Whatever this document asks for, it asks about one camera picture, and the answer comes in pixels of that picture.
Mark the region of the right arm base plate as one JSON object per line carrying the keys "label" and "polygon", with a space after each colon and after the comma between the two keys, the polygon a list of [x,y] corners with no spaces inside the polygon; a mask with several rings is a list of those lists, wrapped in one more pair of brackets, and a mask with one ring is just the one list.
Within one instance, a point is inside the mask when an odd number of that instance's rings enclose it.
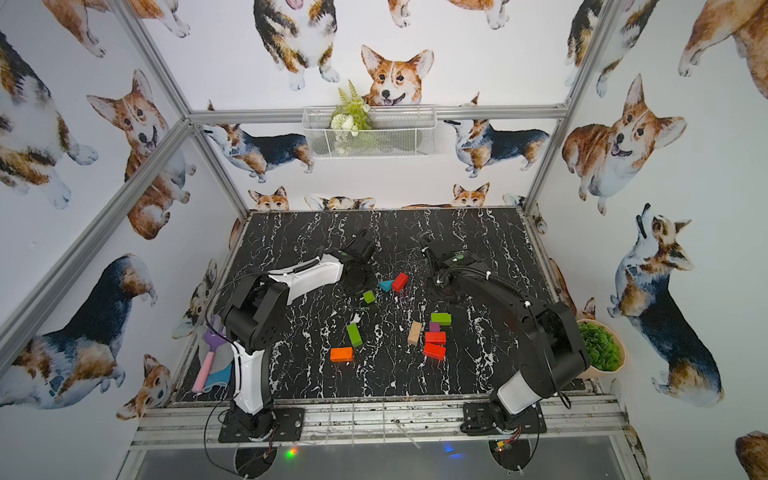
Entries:
{"label": "right arm base plate", "polygon": [[468,436],[511,435],[517,430],[543,434],[547,426],[538,404],[510,414],[498,402],[486,401],[463,404],[459,430]]}

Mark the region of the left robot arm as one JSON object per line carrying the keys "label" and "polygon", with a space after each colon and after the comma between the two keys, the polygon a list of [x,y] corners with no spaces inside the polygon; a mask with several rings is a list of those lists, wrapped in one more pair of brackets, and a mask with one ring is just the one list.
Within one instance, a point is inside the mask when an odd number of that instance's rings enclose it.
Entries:
{"label": "left robot arm", "polygon": [[284,319],[288,307],[326,285],[360,282],[363,266],[374,251],[375,241],[361,229],[341,248],[322,250],[296,265],[246,274],[235,281],[222,318],[233,350],[234,391],[230,412],[249,434],[261,438],[273,428],[269,354],[287,326]]}

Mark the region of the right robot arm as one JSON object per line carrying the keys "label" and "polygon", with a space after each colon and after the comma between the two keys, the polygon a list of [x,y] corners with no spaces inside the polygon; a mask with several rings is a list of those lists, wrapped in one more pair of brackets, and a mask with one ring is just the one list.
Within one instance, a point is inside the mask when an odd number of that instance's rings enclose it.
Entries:
{"label": "right robot arm", "polygon": [[491,404],[510,417],[554,396],[571,408],[563,388],[591,366],[591,359],[570,308],[523,293],[466,249],[430,236],[420,239],[420,247],[440,292],[482,304],[517,341],[515,372],[493,391]]}

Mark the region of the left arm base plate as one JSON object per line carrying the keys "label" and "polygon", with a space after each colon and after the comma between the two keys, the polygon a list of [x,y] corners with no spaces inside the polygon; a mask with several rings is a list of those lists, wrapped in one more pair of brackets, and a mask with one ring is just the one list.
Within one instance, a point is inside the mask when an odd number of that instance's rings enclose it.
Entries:
{"label": "left arm base plate", "polygon": [[301,438],[306,410],[269,408],[248,414],[232,404],[220,429],[220,443],[295,442]]}

